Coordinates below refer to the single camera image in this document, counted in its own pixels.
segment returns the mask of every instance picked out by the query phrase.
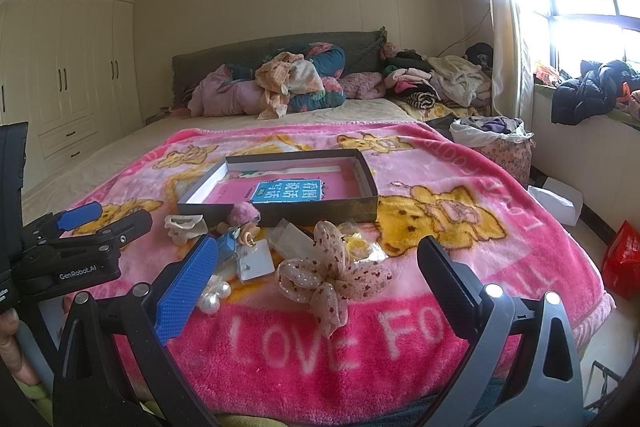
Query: laundry basket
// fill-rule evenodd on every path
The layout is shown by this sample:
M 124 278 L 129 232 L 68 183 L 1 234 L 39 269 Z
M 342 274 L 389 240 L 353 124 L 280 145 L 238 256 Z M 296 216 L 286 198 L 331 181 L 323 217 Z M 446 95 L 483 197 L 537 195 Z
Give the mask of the laundry basket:
M 509 134 L 478 128 L 492 117 L 476 116 L 456 120 L 450 126 L 455 143 L 481 153 L 485 158 L 506 170 L 523 187 L 529 185 L 531 169 L 531 149 L 536 146 L 533 133 L 526 132 L 524 122 L 514 120 L 515 130 Z

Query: pink pom-pom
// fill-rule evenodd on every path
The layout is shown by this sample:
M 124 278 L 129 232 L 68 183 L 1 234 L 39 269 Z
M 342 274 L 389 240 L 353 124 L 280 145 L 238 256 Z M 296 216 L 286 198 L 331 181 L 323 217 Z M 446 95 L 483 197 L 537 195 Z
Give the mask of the pink pom-pom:
M 236 203 L 228 218 L 232 227 L 242 227 L 247 223 L 257 223 L 258 221 L 260 221 L 260 212 L 249 201 Z

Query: fabric bow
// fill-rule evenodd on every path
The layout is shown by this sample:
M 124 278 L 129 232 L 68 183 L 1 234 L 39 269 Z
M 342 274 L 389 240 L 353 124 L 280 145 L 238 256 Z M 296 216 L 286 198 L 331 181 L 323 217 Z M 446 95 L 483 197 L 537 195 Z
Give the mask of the fabric bow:
M 393 279 L 380 261 L 352 263 L 340 230 L 328 221 L 314 229 L 316 259 L 289 259 L 276 270 L 276 284 L 289 299 L 308 303 L 329 338 L 347 323 L 347 301 L 366 301 Z

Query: window sill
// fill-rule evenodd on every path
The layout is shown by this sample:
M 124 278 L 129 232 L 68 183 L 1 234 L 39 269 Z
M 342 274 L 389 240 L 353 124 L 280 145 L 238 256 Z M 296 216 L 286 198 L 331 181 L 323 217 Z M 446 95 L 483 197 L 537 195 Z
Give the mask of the window sill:
M 549 100 L 551 100 L 554 97 L 554 92 L 556 91 L 556 88 L 551 86 L 541 86 L 540 84 L 536 84 L 534 86 L 534 91 L 537 93 L 540 93 L 545 98 L 548 98 Z M 638 131 L 640 131 L 640 120 L 636 120 L 630 114 L 624 111 L 620 111 L 619 109 L 614 109 L 610 113 L 602 114 L 599 116 L 604 116 L 606 118 L 609 118 L 610 120 L 617 121 L 620 123 L 626 123 L 628 126 L 631 126 L 637 129 Z

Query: red bag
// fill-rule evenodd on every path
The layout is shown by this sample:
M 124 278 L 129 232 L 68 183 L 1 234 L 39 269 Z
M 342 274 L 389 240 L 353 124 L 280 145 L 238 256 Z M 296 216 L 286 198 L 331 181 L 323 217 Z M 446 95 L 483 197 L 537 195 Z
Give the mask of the red bag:
M 640 291 L 640 234 L 622 223 L 602 263 L 602 280 L 627 300 Z

